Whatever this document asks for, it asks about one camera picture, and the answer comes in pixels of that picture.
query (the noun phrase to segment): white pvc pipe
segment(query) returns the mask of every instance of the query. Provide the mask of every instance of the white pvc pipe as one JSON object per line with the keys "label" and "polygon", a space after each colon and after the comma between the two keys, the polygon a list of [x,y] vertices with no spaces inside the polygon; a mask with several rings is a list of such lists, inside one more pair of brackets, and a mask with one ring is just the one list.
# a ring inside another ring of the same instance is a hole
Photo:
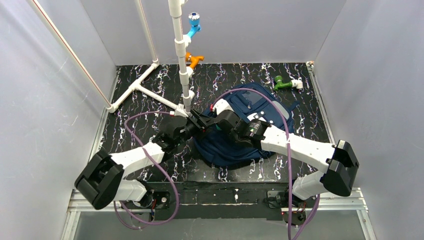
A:
{"label": "white pvc pipe", "polygon": [[159,64],[157,64],[155,62],[152,63],[146,69],[146,71],[139,78],[137,78],[129,87],[132,88],[133,90],[135,90],[135,86],[140,85],[143,82],[143,80],[145,78],[147,78],[147,76],[149,76],[149,74],[151,74],[153,72],[153,70],[155,70],[158,66],[159,66]]}
{"label": "white pvc pipe", "polygon": [[184,0],[168,0],[169,14],[172,17],[173,31],[175,35],[175,52],[178,56],[179,80],[181,82],[184,110],[191,110],[191,98],[189,93],[189,77],[186,66],[186,44],[183,38],[183,25],[181,23],[182,4]]}
{"label": "white pvc pipe", "polygon": [[119,98],[118,98],[118,100],[116,100],[113,104],[112,104],[112,106],[110,107],[110,108],[108,108],[107,110],[109,111],[109,113],[114,113],[117,109],[118,109],[118,107],[125,101],[125,99],[127,99],[128,98],[128,96],[132,93],[132,92],[134,92],[136,89],[137,89],[137,86],[139,86],[141,83],[142,83],[142,81],[144,80],[144,79],[146,79],[147,78],[147,76],[149,76],[149,74],[150,73],[152,73],[153,72],[153,70],[155,70],[157,67],[158,67],[159,65],[157,64],[157,63],[153,63],[152,65],[150,65],[150,67],[148,67],[147,69],[146,69],[146,71],[145,72],[143,72],[143,74],[139,77],[139,78],[137,78],[129,87],[128,87],[128,89],[122,94],[122,96],[120,96]]}
{"label": "white pvc pipe", "polygon": [[149,97],[151,97],[151,98],[153,98],[153,99],[155,99],[155,100],[157,100],[157,101],[165,104],[166,106],[168,106],[168,107],[170,107],[170,108],[172,108],[174,110],[177,109],[177,105],[175,103],[173,103],[173,102],[171,102],[169,100],[166,100],[165,98],[163,98],[163,97],[157,95],[156,93],[154,93],[154,92],[152,92],[152,91],[150,91],[150,90],[142,87],[141,85],[138,85],[136,88],[140,92],[142,92],[142,93],[146,94],[147,96],[149,96]]}
{"label": "white pvc pipe", "polygon": [[152,58],[153,62],[157,62],[158,57],[156,56],[155,47],[153,46],[153,41],[152,41],[152,35],[150,34],[150,30],[149,30],[149,27],[147,25],[146,15],[145,15],[145,11],[143,9],[142,1],[141,0],[134,0],[134,1],[135,1],[135,4],[139,6],[139,7],[137,7],[137,12],[138,12],[138,16],[139,16],[140,21],[141,21],[141,25],[143,27],[144,36],[145,36],[146,41],[147,41],[148,49],[150,50],[151,58]]}

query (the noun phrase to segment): black marbled floor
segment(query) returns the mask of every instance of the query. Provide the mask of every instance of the black marbled floor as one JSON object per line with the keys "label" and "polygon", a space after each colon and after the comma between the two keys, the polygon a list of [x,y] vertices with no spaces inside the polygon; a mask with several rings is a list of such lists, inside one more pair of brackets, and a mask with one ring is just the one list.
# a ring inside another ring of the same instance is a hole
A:
{"label": "black marbled floor", "polygon": [[[118,70],[118,81],[113,100],[121,96],[128,86],[146,69],[142,66],[121,66]],[[304,89],[283,89],[275,92],[274,77],[281,75],[285,82],[302,78]],[[209,108],[215,98],[232,87],[246,83],[257,82],[269,88],[285,105],[289,106],[295,100],[300,105],[293,111],[294,131],[296,135],[320,142],[329,142],[314,88],[304,63],[253,63],[253,64],[200,64],[197,65],[190,79],[191,90],[196,93],[193,108],[202,111]],[[142,85],[174,102],[182,103],[181,85],[177,65],[161,65],[153,71]],[[152,98],[134,92],[106,120],[100,146],[109,153],[119,153],[138,147],[138,144],[125,131],[124,121],[137,113],[147,111],[167,111],[170,109]],[[136,134],[147,143],[159,131],[162,120],[169,116],[151,114],[143,116],[130,125],[136,129]],[[235,169],[216,167],[207,164],[197,152],[191,141],[178,149],[174,159],[161,163],[175,182],[287,182],[287,157],[274,155],[271,158],[251,161],[237,166]],[[293,177],[303,176],[313,170],[307,164],[293,161]],[[131,174],[129,178],[139,178],[148,182],[166,181],[164,175],[154,167],[147,167]]]}

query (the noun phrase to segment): white wall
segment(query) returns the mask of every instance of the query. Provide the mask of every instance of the white wall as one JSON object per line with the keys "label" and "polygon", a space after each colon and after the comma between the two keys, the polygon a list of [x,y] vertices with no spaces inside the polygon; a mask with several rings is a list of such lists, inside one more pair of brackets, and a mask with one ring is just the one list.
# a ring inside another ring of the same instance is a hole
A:
{"label": "white wall", "polygon": [[[116,65],[151,64],[134,0],[81,0]],[[202,31],[187,51],[205,63],[314,60],[346,0],[189,0]],[[178,62],[167,0],[142,0],[159,61]]]}
{"label": "white wall", "polygon": [[315,62],[378,239],[424,236],[424,2],[348,0]]}
{"label": "white wall", "polygon": [[[40,1],[108,95],[116,68],[79,1]],[[0,1],[0,239],[59,239],[104,102],[24,0]]]}

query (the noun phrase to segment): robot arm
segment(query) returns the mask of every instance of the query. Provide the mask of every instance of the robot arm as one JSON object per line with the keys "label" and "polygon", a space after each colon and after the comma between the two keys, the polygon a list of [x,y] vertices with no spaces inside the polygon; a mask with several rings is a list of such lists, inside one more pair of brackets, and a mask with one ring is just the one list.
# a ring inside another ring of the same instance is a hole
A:
{"label": "robot arm", "polygon": [[221,129],[231,129],[230,136],[239,145],[286,155],[287,143],[290,142],[291,156],[318,170],[294,181],[292,193],[299,199],[306,200],[326,192],[342,197],[350,196],[359,163],[348,142],[339,140],[334,145],[292,133],[287,141],[285,131],[270,123],[260,119],[252,119],[250,122],[240,120],[223,99],[215,104],[213,110],[218,114],[216,119],[227,120],[215,121],[216,124]]}
{"label": "robot arm", "polygon": [[146,187],[138,180],[123,178],[153,165],[145,151],[161,163],[171,157],[181,143],[191,137],[201,138],[208,130],[217,127],[228,133],[238,145],[284,155],[289,141],[292,157],[318,170],[294,181],[292,193],[299,199],[306,200],[325,192],[342,197],[351,194],[359,163],[348,142],[340,140],[333,145],[294,134],[290,134],[287,141],[283,130],[266,121],[252,119],[245,122],[225,100],[218,101],[213,110],[217,114],[215,118],[195,110],[187,118],[173,117],[153,141],[143,147],[111,155],[99,151],[79,175],[75,187],[95,209],[102,209],[113,200],[140,202],[147,193]]}

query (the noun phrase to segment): blue backpack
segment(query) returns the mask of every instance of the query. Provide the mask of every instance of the blue backpack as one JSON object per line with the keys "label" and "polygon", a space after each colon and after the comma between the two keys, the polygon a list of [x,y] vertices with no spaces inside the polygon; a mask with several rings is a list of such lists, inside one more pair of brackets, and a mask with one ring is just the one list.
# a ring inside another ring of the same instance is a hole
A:
{"label": "blue backpack", "polygon": [[[294,132],[292,110],[297,107],[299,102],[296,101],[287,108],[268,92],[266,88],[255,82],[237,85],[233,89],[240,88],[254,89],[267,96],[280,108],[287,121],[289,132]],[[234,112],[246,123],[250,122],[253,118],[257,118],[284,130],[283,120],[278,112],[259,94],[241,90],[227,94],[223,99],[229,103]],[[205,110],[203,114],[209,117],[217,116],[209,109]],[[250,162],[252,159],[268,158],[274,154],[274,152],[270,151],[239,146],[230,139],[227,133],[217,129],[212,129],[202,139],[195,138],[194,145],[208,162],[220,167],[231,166],[246,161]]]}

